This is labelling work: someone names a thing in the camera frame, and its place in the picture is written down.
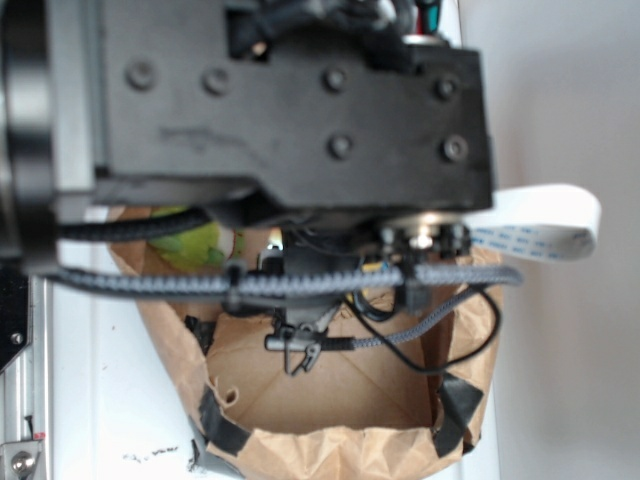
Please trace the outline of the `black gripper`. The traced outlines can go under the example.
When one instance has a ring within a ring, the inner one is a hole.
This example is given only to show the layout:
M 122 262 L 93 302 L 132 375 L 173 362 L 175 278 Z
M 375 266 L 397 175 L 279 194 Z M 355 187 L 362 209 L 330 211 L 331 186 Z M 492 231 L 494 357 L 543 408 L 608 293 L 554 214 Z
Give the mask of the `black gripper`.
M 232 225 L 492 204 L 481 62 L 365 2 L 103 1 L 97 199 Z

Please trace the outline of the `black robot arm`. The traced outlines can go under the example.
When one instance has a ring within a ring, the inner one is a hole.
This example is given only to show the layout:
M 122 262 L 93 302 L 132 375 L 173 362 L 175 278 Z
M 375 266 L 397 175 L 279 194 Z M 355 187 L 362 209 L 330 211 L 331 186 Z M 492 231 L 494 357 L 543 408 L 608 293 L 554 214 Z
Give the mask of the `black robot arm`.
M 481 59 L 411 1 L 5 1 L 1 255 L 91 206 L 375 235 L 492 204 Z

